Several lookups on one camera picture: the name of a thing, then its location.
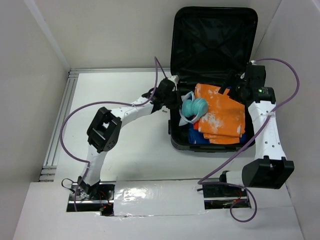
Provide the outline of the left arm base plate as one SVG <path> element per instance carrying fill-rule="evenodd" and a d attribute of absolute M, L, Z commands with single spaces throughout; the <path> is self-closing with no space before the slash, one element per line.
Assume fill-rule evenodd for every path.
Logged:
<path fill-rule="evenodd" d="M 114 216 L 115 184 L 113 182 L 101 182 L 97 193 L 88 196 L 76 183 L 69 187 L 67 199 L 67 212 L 97 212 L 101 216 Z"/>

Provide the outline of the bright orange cloth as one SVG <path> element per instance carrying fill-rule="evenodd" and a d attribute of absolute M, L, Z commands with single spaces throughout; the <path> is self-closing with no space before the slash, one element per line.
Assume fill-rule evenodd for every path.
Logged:
<path fill-rule="evenodd" d="M 199 121 L 197 121 L 193 124 L 193 129 L 196 131 L 199 131 Z"/>

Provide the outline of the teal cat-ear headphones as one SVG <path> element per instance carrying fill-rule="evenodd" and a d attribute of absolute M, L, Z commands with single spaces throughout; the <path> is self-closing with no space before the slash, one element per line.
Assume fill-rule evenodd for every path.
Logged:
<path fill-rule="evenodd" d="M 179 109 L 180 120 L 178 126 L 195 124 L 209 109 L 204 98 L 196 98 L 193 91 L 181 96 L 181 107 Z"/>

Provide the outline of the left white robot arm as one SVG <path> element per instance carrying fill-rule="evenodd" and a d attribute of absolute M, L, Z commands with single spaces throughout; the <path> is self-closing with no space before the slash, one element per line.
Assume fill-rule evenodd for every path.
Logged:
<path fill-rule="evenodd" d="M 164 78 L 155 89 L 150 89 L 132 103 L 114 109 L 98 109 L 87 130 L 88 166 L 77 180 L 80 192 L 86 199 L 92 200 L 99 193 L 104 160 L 107 153 L 116 146 L 121 128 L 138 118 L 161 110 L 162 107 L 178 107 L 181 103 L 177 90 L 178 82 L 177 75 Z"/>

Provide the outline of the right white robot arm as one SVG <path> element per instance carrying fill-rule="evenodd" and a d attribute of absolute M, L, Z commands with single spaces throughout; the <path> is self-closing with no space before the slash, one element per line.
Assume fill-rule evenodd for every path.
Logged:
<path fill-rule="evenodd" d="M 265 67 L 250 62 L 246 65 L 243 78 L 230 83 L 228 96 L 244 104 L 251 117 L 255 156 L 241 171 L 222 172 L 218 190 L 223 196 L 230 196 L 236 185 L 280 189 L 295 169 L 294 163 L 287 160 L 281 145 L 274 89 L 266 87 L 265 80 Z"/>

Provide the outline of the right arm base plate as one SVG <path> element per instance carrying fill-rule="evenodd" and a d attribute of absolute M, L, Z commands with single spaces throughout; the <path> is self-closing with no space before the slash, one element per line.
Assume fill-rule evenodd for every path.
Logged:
<path fill-rule="evenodd" d="M 234 208 L 251 208 L 248 194 L 239 187 L 223 184 L 204 184 L 197 192 L 202 194 L 205 210 L 229 209 L 233 203 L 237 203 Z"/>

